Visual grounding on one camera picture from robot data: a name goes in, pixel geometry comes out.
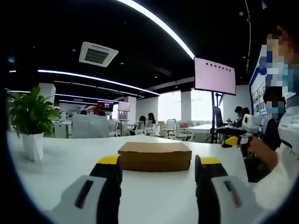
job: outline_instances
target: ceiling air conditioner vent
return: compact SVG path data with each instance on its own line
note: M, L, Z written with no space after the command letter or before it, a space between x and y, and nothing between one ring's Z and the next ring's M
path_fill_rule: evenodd
M107 67L113 58L118 54L118 50L83 42L79 61L101 67Z

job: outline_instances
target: cardboard box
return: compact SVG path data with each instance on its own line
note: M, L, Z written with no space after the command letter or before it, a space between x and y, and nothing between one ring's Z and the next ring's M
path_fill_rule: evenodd
M192 155L183 143L127 142L118 153L124 170L141 172L188 170Z

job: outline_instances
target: black ceiling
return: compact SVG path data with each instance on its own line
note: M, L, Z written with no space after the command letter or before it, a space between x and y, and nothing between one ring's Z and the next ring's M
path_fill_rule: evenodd
M236 83L248 84L261 47L259 0L168 1L136 0L163 20L186 43L196 57L235 68ZM152 20L117 0L47 1L13 5L9 11L9 58L7 88L29 90L38 82L55 83L57 93L114 99L126 94L155 96L115 84L61 74L56 70L113 80L147 89L194 76L194 61ZM82 42L92 42L119 51L107 68L79 62ZM193 83L156 90L193 87Z

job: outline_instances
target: potted plant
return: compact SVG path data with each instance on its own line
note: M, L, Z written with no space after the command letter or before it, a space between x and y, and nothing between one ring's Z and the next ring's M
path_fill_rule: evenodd
M28 95L14 92L15 100L9 105L11 125L18 137L22 136L25 153L32 161L42 159L43 135L53 132L52 121L59 116L53 104L39 92L39 87L34 87Z

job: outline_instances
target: green leaves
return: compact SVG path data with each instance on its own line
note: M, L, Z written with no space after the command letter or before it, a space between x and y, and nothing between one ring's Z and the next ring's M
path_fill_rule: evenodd
M21 96L13 93L15 100L10 103L11 124L18 136L23 134L51 134L53 132L52 120L59 117L53 109L53 104L39 96L40 88L34 87L30 94Z

